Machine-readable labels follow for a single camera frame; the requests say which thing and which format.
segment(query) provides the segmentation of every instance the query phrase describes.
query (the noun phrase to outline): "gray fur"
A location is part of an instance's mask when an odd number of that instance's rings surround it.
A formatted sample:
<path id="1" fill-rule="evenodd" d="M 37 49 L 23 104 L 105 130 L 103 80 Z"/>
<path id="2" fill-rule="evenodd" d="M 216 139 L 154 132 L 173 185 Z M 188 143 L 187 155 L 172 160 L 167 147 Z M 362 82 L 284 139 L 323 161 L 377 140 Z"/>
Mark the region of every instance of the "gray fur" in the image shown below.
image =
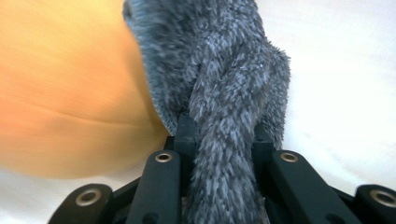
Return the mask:
<path id="1" fill-rule="evenodd" d="M 202 141 L 185 221 L 262 223 L 250 149 L 262 122 L 281 149 L 289 58 L 273 47 L 253 0 L 127 0 L 150 94 L 174 134 L 190 111 Z"/>

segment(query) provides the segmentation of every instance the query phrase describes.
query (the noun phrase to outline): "hole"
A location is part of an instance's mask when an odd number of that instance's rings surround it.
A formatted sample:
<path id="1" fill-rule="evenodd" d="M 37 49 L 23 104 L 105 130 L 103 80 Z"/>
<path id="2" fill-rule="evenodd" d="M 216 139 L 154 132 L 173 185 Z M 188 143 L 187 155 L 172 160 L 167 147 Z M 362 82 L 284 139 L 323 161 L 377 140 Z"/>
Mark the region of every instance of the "hole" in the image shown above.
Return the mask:
<path id="1" fill-rule="evenodd" d="M 381 203 L 387 207 L 396 208 L 396 197 L 384 190 L 372 189 L 370 190 L 370 196 L 378 203 Z"/>
<path id="2" fill-rule="evenodd" d="M 334 213 L 327 214 L 326 220 L 332 224 L 345 224 L 345 221 Z"/>
<path id="3" fill-rule="evenodd" d="M 172 155 L 168 153 L 161 153 L 155 157 L 155 160 L 158 162 L 167 162 L 172 160 Z"/>
<path id="4" fill-rule="evenodd" d="M 142 218 L 143 224 L 156 224 L 158 221 L 158 215 L 155 213 L 147 213 Z"/>
<path id="5" fill-rule="evenodd" d="M 96 203 L 101 196 L 102 193 L 99 189 L 86 189 L 77 196 L 76 204 L 78 206 L 88 206 Z"/>
<path id="6" fill-rule="evenodd" d="M 282 154 L 280 154 L 280 158 L 282 158 L 282 160 L 284 161 L 289 161 L 289 162 L 297 162 L 298 157 L 296 157 L 295 155 L 289 153 L 289 152 L 284 152 Z"/>

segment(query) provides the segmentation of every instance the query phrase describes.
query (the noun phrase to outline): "yellow-orange fabric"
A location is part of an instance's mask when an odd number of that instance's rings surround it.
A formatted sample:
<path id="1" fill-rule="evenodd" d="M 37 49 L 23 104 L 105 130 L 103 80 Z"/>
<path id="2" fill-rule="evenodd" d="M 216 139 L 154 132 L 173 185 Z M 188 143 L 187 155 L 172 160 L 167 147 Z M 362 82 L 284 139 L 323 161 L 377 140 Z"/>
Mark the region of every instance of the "yellow-orange fabric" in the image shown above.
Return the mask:
<path id="1" fill-rule="evenodd" d="M 82 177 L 162 148 L 168 133 L 122 0 L 1 0 L 0 9 L 0 166 Z"/>

